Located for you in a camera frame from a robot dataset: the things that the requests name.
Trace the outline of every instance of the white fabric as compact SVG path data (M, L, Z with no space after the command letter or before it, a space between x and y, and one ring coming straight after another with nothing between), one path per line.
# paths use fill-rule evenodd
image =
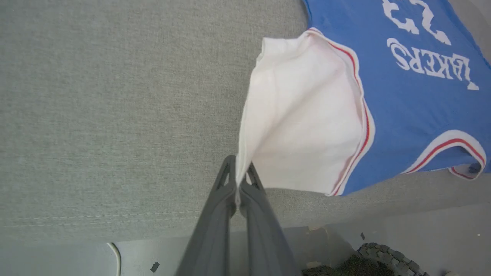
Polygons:
M236 181L252 161L265 188L330 193L362 138L345 57L313 31L263 40L242 116Z

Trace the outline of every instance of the white cable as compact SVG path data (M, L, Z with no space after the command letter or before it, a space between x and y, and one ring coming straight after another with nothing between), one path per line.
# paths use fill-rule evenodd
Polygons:
M116 255L116 276L121 276L121 254L119 253L119 249L114 243L107 243L107 245L112 249L114 255Z

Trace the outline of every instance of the gray couch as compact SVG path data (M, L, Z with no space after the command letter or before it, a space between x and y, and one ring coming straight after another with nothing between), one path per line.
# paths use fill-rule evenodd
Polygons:
M451 1L489 58L490 6L473 2ZM0 243L189 235L237 151L262 37L305 28L300 0L2 1ZM268 195L297 226L489 201L490 182L439 171Z

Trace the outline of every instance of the jersey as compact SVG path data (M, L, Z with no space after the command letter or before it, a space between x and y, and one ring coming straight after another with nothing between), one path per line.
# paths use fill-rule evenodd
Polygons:
M363 95L364 138L329 195L401 173L491 170L490 65L447 0L304 2Z

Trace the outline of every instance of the floor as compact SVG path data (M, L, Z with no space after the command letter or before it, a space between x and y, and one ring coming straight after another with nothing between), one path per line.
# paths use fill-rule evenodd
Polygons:
M353 248L377 242L401 251L431 276L445 271L481 276L491 270L490 217L491 204L486 203L356 223L287 228L285 235L302 268L336 266L353 253ZM122 275L173 275L187 241L188 238L173 238L117 243L122 255ZM245 276L245 233L232 233L231 241L231 275ZM156 262L159 266L152 272ZM0 275L115 273L116 259L106 244L0 247Z

